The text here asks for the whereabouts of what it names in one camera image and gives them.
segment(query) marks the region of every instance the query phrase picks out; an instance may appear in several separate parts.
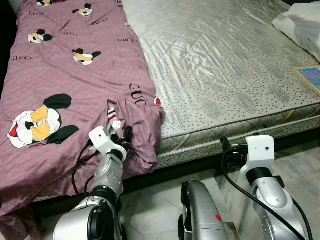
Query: purple blanket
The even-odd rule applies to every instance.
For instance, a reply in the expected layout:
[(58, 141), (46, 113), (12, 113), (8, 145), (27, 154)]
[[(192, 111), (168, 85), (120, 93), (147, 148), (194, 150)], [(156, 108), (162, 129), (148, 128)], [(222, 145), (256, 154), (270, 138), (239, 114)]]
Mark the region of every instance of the purple blanket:
[[(75, 194), (71, 171), (98, 126), (116, 118), (120, 136), (133, 127), (124, 178), (152, 172), (164, 117), (120, 0), (24, 0), (17, 17), (0, 101), (0, 231), (8, 240), (39, 238), (24, 209), (35, 198)], [(91, 155), (76, 173), (80, 191), (100, 161)]]

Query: quilted mattress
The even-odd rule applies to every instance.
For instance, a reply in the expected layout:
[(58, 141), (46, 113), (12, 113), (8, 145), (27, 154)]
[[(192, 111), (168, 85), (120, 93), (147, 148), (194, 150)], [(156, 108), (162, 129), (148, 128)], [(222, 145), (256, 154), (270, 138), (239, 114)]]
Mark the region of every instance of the quilted mattress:
[(294, 74), (317, 60), (276, 30), (279, 0), (123, 0), (166, 111), (158, 168), (244, 141), (317, 128), (319, 96)]

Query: colorful book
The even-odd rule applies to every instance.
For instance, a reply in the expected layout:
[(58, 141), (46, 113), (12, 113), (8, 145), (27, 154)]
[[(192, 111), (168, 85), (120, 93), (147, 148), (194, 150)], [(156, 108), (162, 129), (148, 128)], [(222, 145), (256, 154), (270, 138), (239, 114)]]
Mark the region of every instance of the colorful book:
[(320, 96), (320, 66), (296, 67), (294, 71)]

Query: pillow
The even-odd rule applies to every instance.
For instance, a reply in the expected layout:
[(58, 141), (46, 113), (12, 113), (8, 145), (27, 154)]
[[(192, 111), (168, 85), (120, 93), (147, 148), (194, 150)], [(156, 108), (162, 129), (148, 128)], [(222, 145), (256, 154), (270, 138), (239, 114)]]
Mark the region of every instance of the pillow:
[(294, 4), (272, 24), (320, 62), (320, 1)]

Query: black cable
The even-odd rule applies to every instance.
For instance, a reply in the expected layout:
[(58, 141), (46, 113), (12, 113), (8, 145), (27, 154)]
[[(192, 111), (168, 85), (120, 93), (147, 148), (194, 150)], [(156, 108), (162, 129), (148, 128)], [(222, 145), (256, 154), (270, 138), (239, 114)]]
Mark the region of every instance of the black cable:
[(302, 208), (300, 207), (300, 205), (296, 202), (296, 200), (294, 200), (292, 198), (292, 201), (293, 201), (293, 204), (296, 206), (296, 208), (299, 210), (299, 212), (301, 213), (301, 216), (303, 218), (303, 221), (305, 223), (305, 227), (306, 227), (306, 231), (308, 233), (308, 238), (309, 240), (313, 240), (313, 236), (312, 236), (312, 232), (311, 232), (311, 227), (310, 227), (310, 224), (309, 224), (309, 221), (307, 219), (307, 216), (305, 214), (305, 212), (302, 210)]
[(76, 175), (76, 172), (77, 172), (77, 167), (79, 165), (79, 162), (80, 162), (80, 159), (81, 159), (81, 156), (82, 154), (84, 154), (84, 151), (87, 149), (87, 147), (89, 147), (91, 145), (90, 141), (88, 141), (88, 143), (85, 145), (85, 147), (81, 150), (79, 156), (78, 156), (78, 159), (76, 160), (76, 163), (74, 165), (74, 168), (73, 168), (73, 173), (72, 173), (72, 178), (71, 178), (71, 181), (72, 181), (72, 185), (73, 185), (73, 188), (74, 188), (74, 191), (75, 191), (75, 194), (78, 198), (80, 198), (80, 194), (79, 194), (79, 191), (77, 189), (77, 186), (76, 186), (76, 182), (75, 182), (75, 175)]
[(92, 175), (91, 177), (89, 177), (89, 179), (85, 182), (84, 185), (84, 197), (87, 197), (87, 188), (88, 188), (88, 184), (90, 183), (90, 181), (95, 177), (95, 175)]
[(278, 219), (281, 223), (283, 223), (288, 229), (290, 229), (300, 240), (306, 240), (294, 227), (292, 227), (285, 219), (283, 219), (279, 214), (275, 213), (270, 207), (265, 205), (263, 202), (258, 200), (256, 197), (242, 189), (240, 186), (238, 186), (236, 183), (234, 183), (231, 178), (228, 176), (227, 171), (226, 171), (226, 166), (225, 166), (225, 159), (226, 155), (229, 154), (230, 152), (237, 152), (236, 148), (230, 148), (226, 150), (222, 154), (222, 159), (221, 159), (221, 169), (223, 172), (224, 177), (227, 179), (227, 181), (239, 192), (242, 194), (246, 195), (248, 198), (259, 204), (261, 207), (263, 207), (265, 210), (267, 210), (270, 214), (272, 214), (276, 219)]

